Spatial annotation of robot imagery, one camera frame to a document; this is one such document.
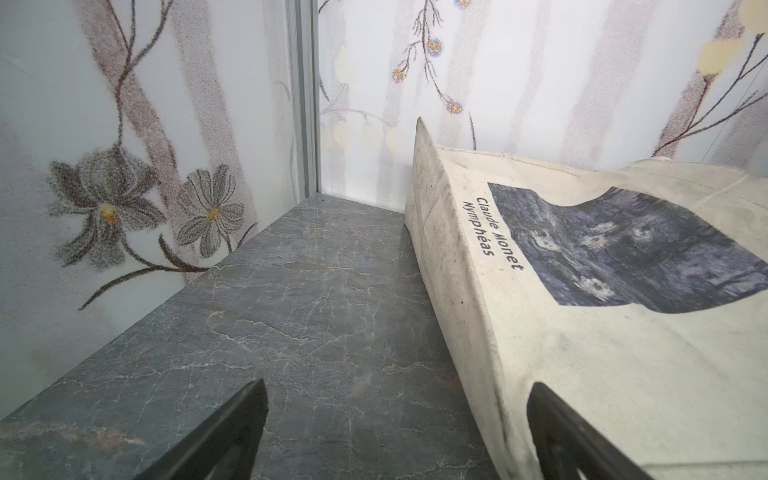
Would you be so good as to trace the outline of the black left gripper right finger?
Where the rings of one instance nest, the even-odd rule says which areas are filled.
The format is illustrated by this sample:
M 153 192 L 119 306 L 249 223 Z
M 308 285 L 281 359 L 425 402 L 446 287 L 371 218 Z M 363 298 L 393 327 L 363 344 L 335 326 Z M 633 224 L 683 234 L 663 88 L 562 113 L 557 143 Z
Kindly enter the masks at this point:
M 545 479 L 650 477 L 546 384 L 533 384 L 526 413 Z

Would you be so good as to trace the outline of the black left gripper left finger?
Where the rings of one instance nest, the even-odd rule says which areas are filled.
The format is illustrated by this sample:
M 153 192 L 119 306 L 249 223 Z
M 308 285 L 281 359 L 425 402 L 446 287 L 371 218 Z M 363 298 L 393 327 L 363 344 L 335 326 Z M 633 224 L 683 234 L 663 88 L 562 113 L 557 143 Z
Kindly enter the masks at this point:
M 249 382 L 136 477 L 249 479 L 268 412 L 265 382 Z

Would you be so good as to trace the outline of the cream canvas tote bag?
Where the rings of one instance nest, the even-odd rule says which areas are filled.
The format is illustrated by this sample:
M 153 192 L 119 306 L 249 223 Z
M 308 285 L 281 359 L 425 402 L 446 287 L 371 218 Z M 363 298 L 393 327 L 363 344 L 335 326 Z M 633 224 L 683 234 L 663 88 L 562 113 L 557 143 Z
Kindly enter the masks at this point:
M 528 403 L 560 397 L 654 479 L 767 475 L 767 180 L 618 170 L 415 130 L 405 224 L 497 473 L 543 472 Z

